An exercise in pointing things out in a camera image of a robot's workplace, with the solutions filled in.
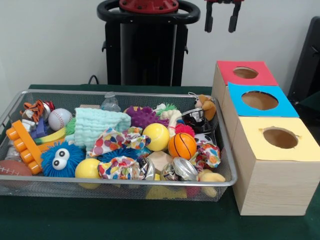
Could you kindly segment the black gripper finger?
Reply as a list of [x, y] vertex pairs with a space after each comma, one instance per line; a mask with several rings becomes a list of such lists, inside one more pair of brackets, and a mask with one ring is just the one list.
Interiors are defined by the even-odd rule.
[[213, 2], [206, 3], [206, 16], [204, 30], [210, 33], [213, 29]]
[[241, 2], [233, 2], [233, 3], [234, 3], [233, 13], [230, 17], [229, 27], [228, 27], [228, 31], [230, 33], [233, 33], [236, 31], [237, 22], [238, 22], [238, 15], [239, 15], [239, 11], [241, 9]]

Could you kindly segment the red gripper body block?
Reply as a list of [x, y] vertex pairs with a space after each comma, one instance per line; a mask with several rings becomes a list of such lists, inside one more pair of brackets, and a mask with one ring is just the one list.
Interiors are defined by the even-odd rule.
[[219, 3], [219, 4], [239, 4], [244, 0], [205, 0], [211, 3]]

